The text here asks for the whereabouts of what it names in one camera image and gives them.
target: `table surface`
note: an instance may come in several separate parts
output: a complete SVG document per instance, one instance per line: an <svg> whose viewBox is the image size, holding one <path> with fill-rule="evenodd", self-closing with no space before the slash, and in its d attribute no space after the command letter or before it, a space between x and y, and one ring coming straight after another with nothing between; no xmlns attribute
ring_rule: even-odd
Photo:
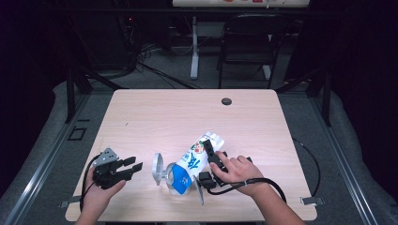
<svg viewBox="0 0 398 225"><path fill-rule="evenodd" d="M310 0L173 0L174 7L306 8Z"/></svg>
<svg viewBox="0 0 398 225"><path fill-rule="evenodd" d="M223 105L223 98L230 98L232 104ZM120 159L137 157L136 163L144 162L144 166L111 199L99 220L264 220L254 201L237 191L219 196L204 191L205 204L201 205L194 188L176 196L169 194L164 180L156 185L152 177L155 154L162 154L166 167L207 131L225 140L221 150L229 157L251 157L263 175L282 188L288 205L302 219L316 218L314 206L300 202L311 194L273 90L156 89L118 90L112 97L86 164L109 146ZM83 174L84 168L74 196L81 193ZM75 221L79 215L79 204L70 204L66 219Z"/></svg>

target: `black round hole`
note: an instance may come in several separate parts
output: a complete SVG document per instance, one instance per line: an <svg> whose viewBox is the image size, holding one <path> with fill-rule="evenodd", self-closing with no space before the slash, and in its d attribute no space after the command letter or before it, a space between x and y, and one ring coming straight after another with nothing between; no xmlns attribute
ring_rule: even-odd
<svg viewBox="0 0 398 225"><path fill-rule="evenodd" d="M231 105L231 104L232 104L231 98L225 97L222 99L222 105Z"/></svg>

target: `black wire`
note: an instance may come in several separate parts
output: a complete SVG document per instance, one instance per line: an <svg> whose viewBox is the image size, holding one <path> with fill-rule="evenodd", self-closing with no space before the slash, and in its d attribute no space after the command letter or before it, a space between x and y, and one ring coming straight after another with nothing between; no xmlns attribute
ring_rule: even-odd
<svg viewBox="0 0 398 225"><path fill-rule="evenodd" d="M296 143L298 143L299 145L301 145L301 147L303 147L303 148L308 152L308 154L311 156L311 158L313 158L313 160L314 160L314 162L315 162L316 169L317 169L317 171L318 171L318 181L316 182L316 187L315 187L314 192L311 194L311 196L314 197L314 196L316 195L316 193L318 192L319 185L320 185L320 183L321 183L321 169L320 169L320 167L319 167L318 161L316 160L314 154L313 154L306 146L304 146L304 144L303 144L302 142L298 141L298 140L295 139L295 138L292 138L292 139L293 139L293 141L295 141Z"/></svg>
<svg viewBox="0 0 398 225"><path fill-rule="evenodd" d="M237 188L241 188L241 187L247 186L247 185L249 185L249 184L259 183L259 182L264 182L264 183L268 183L268 184L272 185L272 186L278 191L279 195L281 196L281 199L282 199L285 203L287 203L286 197L284 196L284 193L283 193L281 187L279 187L279 185L276 184L276 183L275 183L274 181L272 181L271 179L264 178L264 177L263 177L263 178L249 179L249 180L247 180L246 182L228 183L229 185L233 185L233 186L230 187L230 188L228 188L228 189L222 190L222 191L220 191L220 192L213 192L213 191L211 191L210 189L208 189L207 192L208 192L209 194L212 194L212 195L221 195L221 194L225 194L226 192L229 192L229 191L231 191L231 190L234 190L234 189L237 189Z"/></svg>
<svg viewBox="0 0 398 225"><path fill-rule="evenodd" d="M181 85L183 85L183 86L185 86L185 87L187 87L187 88L189 88L189 89L200 88L198 85L196 85L196 84L194 84L194 83L184 82L184 81L182 81L182 80L180 80L180 79L177 79L177 78L175 78L175 77L172 77L172 76L170 76L170 75L168 75L168 74L166 74L166 73L164 73L164 72L161 72L161 71L159 71L159 70L157 70L157 69L155 69L155 68L153 68L153 67L150 67L150 66L148 66L148 65L145 65L145 64L142 63L142 62L137 62L137 64L138 64L138 65L141 65L144 69L146 69L146 70L148 70L148 71L151 71L151 72L153 72L153 73L155 73L155 74L157 74L157 75L159 75L159 76L161 76L161 77L167 78L167 79L169 79L169 80L171 80L171 81L173 81L173 82L175 82L175 83L179 83L179 84L181 84Z"/></svg>
<svg viewBox="0 0 398 225"><path fill-rule="evenodd" d="M90 185L90 186L88 187L88 189L85 191L84 195L87 194L88 190L91 189L91 187L92 187L99 179L100 179L100 176L99 176L95 181L93 181L93 183L91 183L91 185Z"/></svg>
<svg viewBox="0 0 398 225"><path fill-rule="evenodd" d="M137 54L137 62L144 62L147 58L152 56L152 52L150 50L141 50L139 54Z"/></svg>
<svg viewBox="0 0 398 225"><path fill-rule="evenodd" d="M141 65L142 67L143 67L143 70L142 71L140 71L139 69L137 69L139 72L144 72L144 69L146 69L146 70L148 70L148 71L150 71L150 72L153 72L153 73L155 73L155 74L158 74L158 72L157 71L154 71L154 68L151 68L151 69L149 69L149 66L146 66L146 67L144 67L143 66L143 64L144 64L144 61L145 61L145 58L146 58L146 56L144 57L144 58L140 58L139 59L139 61L137 61L137 64L139 64L139 65ZM170 86L172 86L174 89L176 89L170 82L168 82L163 76L161 76L160 74L158 74L159 75L159 77L162 79L162 80L164 80L166 83L168 83Z"/></svg>
<svg viewBox="0 0 398 225"><path fill-rule="evenodd" d="M93 184L95 182L93 182L93 184L90 185L90 187L87 189L87 191L85 190L85 182L87 179L87 175L88 175L88 171L90 170L90 166L91 164L94 162L94 160L96 160L97 158L99 158L100 155L97 155L95 157L93 157L91 159L91 161L87 164L87 167L85 168L85 172L84 172L84 177L83 177L83 184L82 184L82 196L80 197L80 211L82 212L83 210L83 205L84 205L84 196L87 193L87 191L93 186Z"/></svg>
<svg viewBox="0 0 398 225"><path fill-rule="evenodd" d="M125 71L118 72L117 74L112 74L112 75L101 75L101 77L106 78L108 80L113 80L116 78L121 78L121 77L126 77L127 75L131 74L135 70L134 67L128 68Z"/></svg>

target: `human hand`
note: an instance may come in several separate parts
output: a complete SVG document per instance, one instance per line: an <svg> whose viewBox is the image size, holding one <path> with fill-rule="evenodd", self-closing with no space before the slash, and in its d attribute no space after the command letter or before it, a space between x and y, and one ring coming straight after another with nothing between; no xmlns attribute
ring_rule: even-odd
<svg viewBox="0 0 398 225"><path fill-rule="evenodd" d="M214 162L210 163L210 168L214 174L216 174L225 183L244 182L249 179L264 177L260 170L258 170L254 164L243 156L239 156L237 158L231 157L231 159L229 159L221 151L216 152L216 154L219 156L222 164L228 172L223 172ZM250 184L246 187L240 187L237 190L253 197L258 189L263 186L269 186L269 184Z"/></svg>
<svg viewBox="0 0 398 225"><path fill-rule="evenodd" d="M108 189L102 189L95 184L92 185L94 183L94 170L95 169L93 167L88 171L85 182L86 193L84 195L84 207L76 221L76 224L95 224L98 218L105 211L111 198L126 185L125 180L118 182Z"/></svg>

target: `blue printed graphic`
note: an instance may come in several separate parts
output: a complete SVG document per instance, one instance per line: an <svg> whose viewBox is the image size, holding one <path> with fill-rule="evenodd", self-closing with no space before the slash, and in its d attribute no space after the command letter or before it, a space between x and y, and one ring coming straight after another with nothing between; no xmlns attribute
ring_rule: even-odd
<svg viewBox="0 0 398 225"><path fill-rule="evenodd" d="M197 158L193 155L193 153L191 153L191 160L190 162L188 162L188 168L190 168L191 170L193 168L198 168L199 162L200 160L197 160Z"/></svg>
<svg viewBox="0 0 398 225"><path fill-rule="evenodd" d="M178 166L177 164L173 166L172 171L175 178L172 186L176 189L176 191L178 191L179 194L184 194L192 184L190 175L184 168Z"/></svg>

